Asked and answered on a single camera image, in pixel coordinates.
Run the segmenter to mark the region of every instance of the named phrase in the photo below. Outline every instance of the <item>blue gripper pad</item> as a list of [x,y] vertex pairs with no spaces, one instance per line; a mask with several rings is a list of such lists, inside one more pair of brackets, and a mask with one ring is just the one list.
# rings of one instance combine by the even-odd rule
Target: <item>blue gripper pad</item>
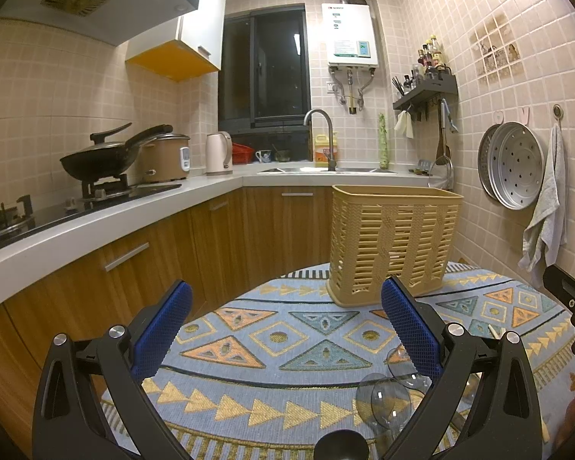
[[184,281],[180,281],[172,285],[158,304],[142,309],[136,316],[130,326],[135,324],[140,315],[143,315],[144,310],[155,311],[151,320],[143,326],[143,331],[133,342],[130,373],[134,381],[140,384],[143,379],[156,374],[191,308],[192,288]]
[[443,320],[431,306],[415,301],[393,276],[381,287],[381,304],[417,371],[436,382],[443,373],[440,344]]

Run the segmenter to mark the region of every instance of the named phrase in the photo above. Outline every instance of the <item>blue rug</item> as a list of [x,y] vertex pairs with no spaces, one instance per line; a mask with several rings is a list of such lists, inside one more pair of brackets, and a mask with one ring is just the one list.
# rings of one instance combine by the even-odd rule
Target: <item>blue rug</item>
[[[295,271],[181,328],[143,388],[192,457],[305,460],[321,436],[347,428],[377,458],[356,388],[369,373],[388,373],[384,360],[400,340],[381,306],[336,306],[327,276],[328,265]],[[490,324],[522,336],[553,437],[573,396],[570,313],[518,281],[454,263],[443,287],[419,301],[474,335],[491,337]],[[118,442],[136,451],[108,392],[103,408]],[[456,439],[449,428],[440,448]]]

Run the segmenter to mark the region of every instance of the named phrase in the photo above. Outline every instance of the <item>plastic basket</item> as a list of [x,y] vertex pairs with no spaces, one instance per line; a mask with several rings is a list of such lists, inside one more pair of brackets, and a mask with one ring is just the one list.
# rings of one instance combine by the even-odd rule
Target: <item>plastic basket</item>
[[396,275],[412,296],[441,287],[463,197],[436,188],[335,185],[328,293],[339,306],[380,303]]
[[233,164],[249,164],[253,157],[253,148],[241,145],[239,143],[232,144],[232,163]]

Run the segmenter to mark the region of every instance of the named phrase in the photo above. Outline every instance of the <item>wok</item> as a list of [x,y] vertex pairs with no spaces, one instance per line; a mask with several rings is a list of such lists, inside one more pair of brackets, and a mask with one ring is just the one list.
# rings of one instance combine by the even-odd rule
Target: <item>wok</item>
[[160,124],[141,131],[132,138],[128,138],[125,142],[105,142],[107,136],[119,133],[131,124],[129,122],[109,131],[92,133],[89,136],[89,139],[94,143],[92,146],[62,157],[60,163],[62,163],[62,166],[70,176],[81,181],[94,182],[109,176],[117,178],[132,166],[138,155],[138,148],[144,142],[155,136],[170,133],[173,130],[170,124]]

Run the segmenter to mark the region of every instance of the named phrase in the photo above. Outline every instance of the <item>wooden cabinet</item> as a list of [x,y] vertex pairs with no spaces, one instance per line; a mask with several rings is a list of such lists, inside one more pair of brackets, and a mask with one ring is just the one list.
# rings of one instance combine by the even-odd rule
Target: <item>wooden cabinet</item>
[[[191,240],[180,240],[175,225],[187,211],[130,233],[60,268],[4,303],[26,347],[42,367],[53,336],[74,340],[101,336],[128,324],[143,307],[157,302],[178,278],[187,276],[204,303]],[[181,265],[189,265],[182,274]]]
[[251,288],[245,264],[242,198],[239,189],[192,209],[194,244],[209,311]]
[[128,42],[126,61],[182,81],[221,69],[225,0],[200,0],[198,9]]
[[247,267],[255,285],[330,260],[332,189],[247,187]]
[[0,424],[30,458],[32,412],[39,380],[40,367],[0,304]]

